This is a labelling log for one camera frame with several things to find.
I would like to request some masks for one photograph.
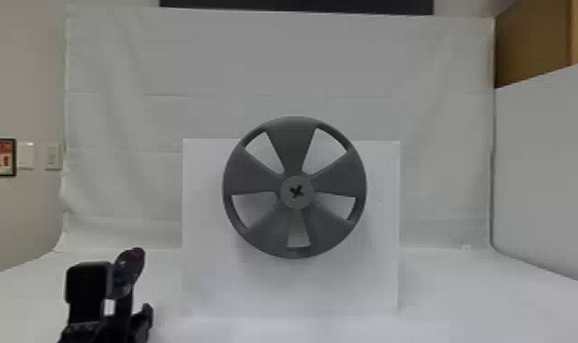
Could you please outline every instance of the fan hub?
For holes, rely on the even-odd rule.
[[[315,190],[304,176],[292,176],[283,182],[280,198],[289,208],[302,210],[315,198]]]

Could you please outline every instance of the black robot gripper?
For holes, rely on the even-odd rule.
[[[132,315],[133,290],[145,252],[133,248],[115,263],[86,262],[66,272],[65,299],[69,304],[67,325],[59,343],[145,343],[153,326],[153,308],[144,304]],[[106,300],[114,300],[114,313],[104,315]]]

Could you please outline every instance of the white backdrop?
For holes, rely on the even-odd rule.
[[[402,141],[404,244],[488,237],[490,19],[70,7],[67,42],[59,249],[180,245],[181,139],[283,115]]]

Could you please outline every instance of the white foam board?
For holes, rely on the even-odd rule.
[[[578,279],[578,65],[497,91],[493,243]]]
[[[362,218],[332,250],[308,259],[285,260],[250,246],[227,219],[222,173],[237,142],[183,142],[182,302],[186,313],[196,317],[395,313],[399,144],[354,141],[368,182]]]

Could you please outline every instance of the brown cardboard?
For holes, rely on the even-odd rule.
[[[578,63],[578,0],[522,0],[496,19],[496,87]]]

